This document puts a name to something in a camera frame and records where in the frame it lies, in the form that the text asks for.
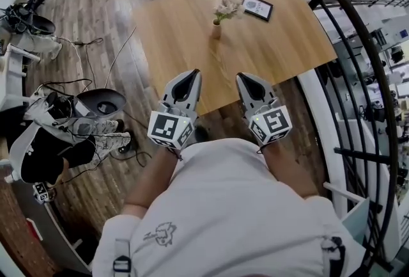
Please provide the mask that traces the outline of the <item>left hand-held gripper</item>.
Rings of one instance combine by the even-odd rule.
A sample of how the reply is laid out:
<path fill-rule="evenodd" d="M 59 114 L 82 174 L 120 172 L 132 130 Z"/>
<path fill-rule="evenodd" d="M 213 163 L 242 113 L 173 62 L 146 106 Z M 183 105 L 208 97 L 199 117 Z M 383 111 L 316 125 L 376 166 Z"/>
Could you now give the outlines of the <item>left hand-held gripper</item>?
<path fill-rule="evenodd" d="M 150 116 L 147 135 L 154 143 L 175 150 L 182 150 L 186 146 L 198 118 L 195 110 L 201 85 L 199 69 L 185 71 L 167 83 L 163 99 Z M 174 105 L 177 102 L 185 102 L 186 109 Z"/>

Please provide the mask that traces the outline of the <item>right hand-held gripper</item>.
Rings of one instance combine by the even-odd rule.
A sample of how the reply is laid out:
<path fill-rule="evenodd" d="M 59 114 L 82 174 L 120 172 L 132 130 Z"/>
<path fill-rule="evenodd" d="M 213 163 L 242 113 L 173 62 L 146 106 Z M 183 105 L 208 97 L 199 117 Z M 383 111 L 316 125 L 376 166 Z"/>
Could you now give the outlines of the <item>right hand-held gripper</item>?
<path fill-rule="evenodd" d="M 236 86 L 242 104 L 249 110 L 245 113 L 248 127 L 259 145 L 285 138 L 291 131 L 291 119 L 287 107 L 275 98 L 272 85 L 257 75 L 240 72 L 236 75 Z M 256 102 L 268 104 L 254 107 Z"/>

